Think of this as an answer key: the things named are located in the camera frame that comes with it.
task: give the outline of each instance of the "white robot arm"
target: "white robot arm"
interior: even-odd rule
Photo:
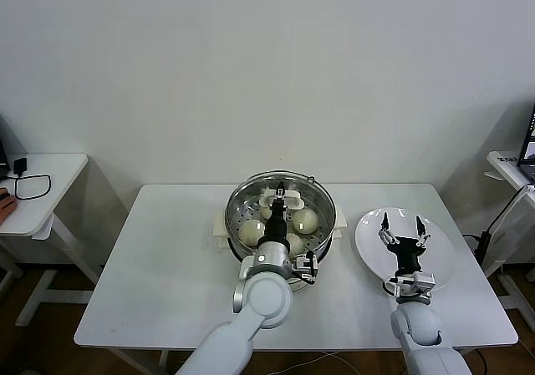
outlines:
[[[252,338],[258,329],[277,327],[288,316],[293,296],[287,279],[292,275],[292,265],[282,183],[271,210],[256,254],[242,262],[232,304],[237,316],[211,331],[177,374],[238,375],[251,358]]]
[[[405,302],[390,323],[410,375],[471,375],[462,355],[441,334],[440,318],[421,302]]]
[[[410,375],[471,375],[462,355],[447,341],[441,319],[429,307],[435,278],[424,273],[418,256],[425,252],[425,242],[431,235],[416,217],[418,239],[396,237],[389,230],[385,214],[380,239],[390,252],[396,254],[398,271],[383,288],[396,297],[399,306],[390,316],[394,335],[400,339],[407,372]]]
[[[247,281],[244,306],[234,321],[211,331],[177,374],[238,375],[251,358],[252,338],[258,329],[278,326],[291,307],[288,282],[273,272],[258,273]]]

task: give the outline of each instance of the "floor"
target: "floor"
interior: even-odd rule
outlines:
[[[74,331],[79,323],[84,306],[42,305],[29,327],[15,327],[24,302],[37,284],[42,267],[23,267],[24,277],[16,281],[9,293],[0,302],[0,374],[17,375],[33,369],[43,375],[137,375],[134,368],[122,362],[107,350],[83,348],[74,345]],[[523,274],[530,266],[512,266],[505,269],[511,275],[533,307],[535,307],[535,283],[527,282]],[[498,295],[503,289],[496,278],[490,279]],[[62,266],[52,285],[53,288],[90,289],[91,283],[74,266]],[[507,313],[517,329],[518,336],[535,352],[535,334],[516,311]],[[535,361],[519,345],[501,348],[480,349],[488,365],[488,374],[514,373],[534,374]],[[174,373],[189,355],[188,352],[171,352],[168,371]],[[321,357],[321,353],[255,352],[243,371],[244,375],[268,375],[292,365]],[[351,363],[362,375],[400,375],[405,362],[400,352],[341,352],[338,357]],[[484,373],[482,358],[476,352],[465,356],[471,371]],[[288,375],[319,375],[337,373],[353,374],[353,370],[335,357],[325,357],[310,365],[296,367],[285,372]]]

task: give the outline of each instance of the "white plate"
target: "white plate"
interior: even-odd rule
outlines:
[[[404,208],[385,207],[372,210],[359,220],[354,239],[357,250],[366,266],[382,280],[391,278],[398,269],[394,253],[388,251],[379,238],[381,222],[388,214],[390,230],[395,236],[418,238],[416,215],[425,225],[431,237],[425,243],[427,251],[419,257],[421,269],[435,275],[436,286],[433,290],[444,287],[455,271],[455,252],[450,239],[433,222],[423,215]]]

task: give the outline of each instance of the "white table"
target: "white table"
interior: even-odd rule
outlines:
[[[390,328],[395,302],[355,254],[357,220],[381,206],[403,206],[433,220],[458,253],[451,284],[432,307],[456,347],[506,346],[517,334],[431,185],[327,185],[348,221],[314,286],[294,294],[291,317],[260,331],[257,350],[400,349]],[[232,185],[142,187],[74,336],[91,347],[193,349],[232,319],[239,263],[212,236],[214,212]],[[145,373],[154,368],[137,366]]]
[[[87,156],[84,154],[31,154],[9,155],[10,164],[13,160],[26,156],[28,170],[23,175],[50,175],[52,187],[50,192],[36,200],[20,200],[18,208],[0,225],[0,238],[2,236],[33,236],[37,239],[48,237],[50,228],[60,237],[56,245],[63,251],[80,270],[94,283],[98,281],[101,268],[87,262],[80,252],[80,244],[63,222],[54,215],[56,205],[64,197],[69,187],[76,180],[84,166]],[[45,180],[20,180],[19,190],[27,196],[38,195],[46,190]],[[0,182],[10,193],[14,192],[14,180]],[[15,266],[6,254],[1,255],[0,266],[8,270],[3,280],[3,292],[14,277],[20,277],[22,271]],[[88,291],[55,291],[48,290],[56,271],[46,271],[39,284],[35,287],[28,303],[21,311],[16,324],[26,326],[37,311],[40,302],[87,302],[90,297]]]
[[[488,162],[496,169],[498,175],[492,173],[485,173],[490,177],[497,180],[506,180],[515,190],[522,188],[529,183],[526,176],[518,169],[518,153],[513,151],[492,151],[487,155]],[[524,200],[535,209],[535,193],[529,193],[524,197]],[[524,240],[531,240],[531,236],[519,235],[517,237],[519,242]],[[509,242],[500,251],[498,251],[490,263],[487,263],[488,268],[485,269],[485,273],[489,276],[504,263],[508,257],[510,257],[519,247],[517,243]],[[526,278],[529,281],[535,281],[535,269],[532,269]],[[532,309],[529,302],[526,300],[520,289],[518,289],[514,280],[510,276],[498,276],[498,280],[506,289],[507,296],[501,296],[500,302],[505,309],[518,309],[524,320],[529,325],[532,332],[535,332],[535,310]]]

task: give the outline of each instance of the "laptop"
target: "laptop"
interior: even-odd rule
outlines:
[[[518,156],[518,168],[532,184],[535,184],[535,106],[522,151]]]
[[[2,141],[0,141],[0,176],[5,176],[9,172],[9,163],[6,153],[3,151]]]

